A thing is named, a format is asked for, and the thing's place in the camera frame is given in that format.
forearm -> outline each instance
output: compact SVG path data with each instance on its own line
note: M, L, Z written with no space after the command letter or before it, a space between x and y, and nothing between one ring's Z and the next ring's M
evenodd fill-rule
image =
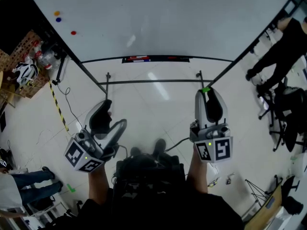
M109 189L109 183L106 177L105 165L88 174L90 185L89 198L94 200L99 205L106 202L106 196Z
M187 183L200 193L208 193L207 163L201 162L196 148L193 148L193 157L187 176Z
M13 213L13 212L8 212L4 210L0 210L0 217L4 218L18 218L18 217L24 217L24 213Z

person's leg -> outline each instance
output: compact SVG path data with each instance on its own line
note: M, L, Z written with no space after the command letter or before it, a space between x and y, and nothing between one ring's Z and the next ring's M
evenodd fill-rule
M255 77L257 73L261 72L265 67L269 67L277 62L277 48L272 47L256 64L255 66L248 70L246 79L249 80Z
M30 188L19 190L23 205L29 204L36 200L50 197L57 192L59 192L62 188L63 184L61 182L54 183L49 186L41 187L41 188Z
M34 183L40 183L50 179L54 179L54 175L50 171L36 171L28 174L12 174L18 189Z
M273 75L263 84L257 86L257 91L259 94L265 93L275 84L279 83L287 75L291 69L292 64L290 63L277 63Z

jeans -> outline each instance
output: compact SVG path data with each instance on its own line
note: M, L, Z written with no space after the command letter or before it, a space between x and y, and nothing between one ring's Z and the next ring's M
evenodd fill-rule
M22 189L34 183L40 183L52 179L52 174L49 171L36 171L28 174L13 174L23 205L37 201L39 199L50 197L57 193L61 184L59 182L41 188Z

black bag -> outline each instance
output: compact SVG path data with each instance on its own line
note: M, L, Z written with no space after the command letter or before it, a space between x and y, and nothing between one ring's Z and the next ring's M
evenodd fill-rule
M289 196L285 199L285 202L283 202L283 207L290 215L299 215L302 212L304 205Z
M30 203L30 205L39 211L47 209L48 207L53 206L53 202L55 201L54 197L53 197L53 200L51 199L51 197L45 197L45 198L39 199L37 201Z

black pants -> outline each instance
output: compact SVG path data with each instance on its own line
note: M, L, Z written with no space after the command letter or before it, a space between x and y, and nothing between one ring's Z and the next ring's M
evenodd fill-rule
M262 92L268 91L275 84L283 80L293 64L296 62L296 60L293 60L291 55L283 55L281 49L282 47L274 45L250 71L249 76L254 77L265 67L269 67L276 63L276 68L273 75L260 87Z

